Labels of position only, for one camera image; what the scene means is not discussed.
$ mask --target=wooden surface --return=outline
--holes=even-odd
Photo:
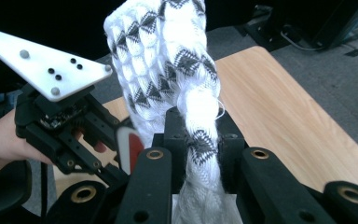
[[[260,47],[216,62],[220,98],[251,147],[273,151],[303,184],[323,190],[332,180],[358,184],[358,145],[295,80]],[[128,116],[122,98],[105,105]],[[112,155],[100,155],[106,163]],[[54,170],[57,194],[89,175]]]

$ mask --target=gray floor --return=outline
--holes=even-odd
[[[207,33],[207,37],[208,51],[214,60],[256,45],[250,36],[243,36],[234,27],[213,30]],[[357,47],[358,41],[322,52],[287,46],[272,51],[271,54],[358,143],[358,56],[345,55]],[[110,56],[98,61],[110,63]],[[92,94],[102,104],[120,97],[117,74],[98,83]],[[33,197],[25,205],[37,214],[40,211],[37,203],[40,197],[38,188],[38,183],[34,183]],[[54,202],[54,197],[54,185],[49,183],[49,205]]]

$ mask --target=white triangular plate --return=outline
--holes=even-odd
[[[2,32],[0,60],[52,102],[58,102],[112,74],[109,65]]]

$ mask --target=patterned cloth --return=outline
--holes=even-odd
[[[220,81],[200,0],[128,0],[103,25],[131,120],[145,147],[177,106],[186,121],[186,181],[173,223],[241,223],[217,162]]]

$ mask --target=black bracket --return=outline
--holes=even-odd
[[[82,130],[84,140],[91,146],[101,141],[117,150],[119,120],[90,94],[92,89],[88,87],[56,103],[27,84],[18,97],[16,134],[48,156],[64,174],[94,174],[111,186],[126,174],[110,163],[103,167],[73,137],[74,130]]]

